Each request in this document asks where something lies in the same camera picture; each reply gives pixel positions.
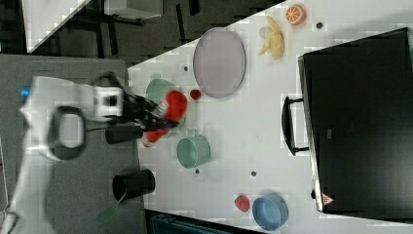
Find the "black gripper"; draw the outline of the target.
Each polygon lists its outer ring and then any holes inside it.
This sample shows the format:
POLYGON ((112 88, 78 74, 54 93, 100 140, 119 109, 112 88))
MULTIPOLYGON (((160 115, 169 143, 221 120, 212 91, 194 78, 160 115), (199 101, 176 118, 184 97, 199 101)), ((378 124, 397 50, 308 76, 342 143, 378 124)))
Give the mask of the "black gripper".
POLYGON ((171 129, 178 125, 177 122, 151 114, 165 114, 169 108, 165 100, 157 103, 131 92, 124 92, 123 98, 122 122, 124 124, 138 123, 146 129, 171 129))

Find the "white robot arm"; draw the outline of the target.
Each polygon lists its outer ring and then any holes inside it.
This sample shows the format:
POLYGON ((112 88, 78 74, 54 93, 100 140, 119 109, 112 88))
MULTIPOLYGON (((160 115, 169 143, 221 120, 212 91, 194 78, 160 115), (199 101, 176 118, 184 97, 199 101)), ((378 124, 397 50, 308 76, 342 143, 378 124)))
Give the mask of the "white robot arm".
POLYGON ((158 103, 132 93, 112 72, 89 84, 34 76, 19 112, 27 123, 22 165, 4 209, 1 234, 56 234, 46 216, 53 166, 83 154, 90 122, 106 125, 109 142, 137 139, 178 124, 166 119, 158 103))

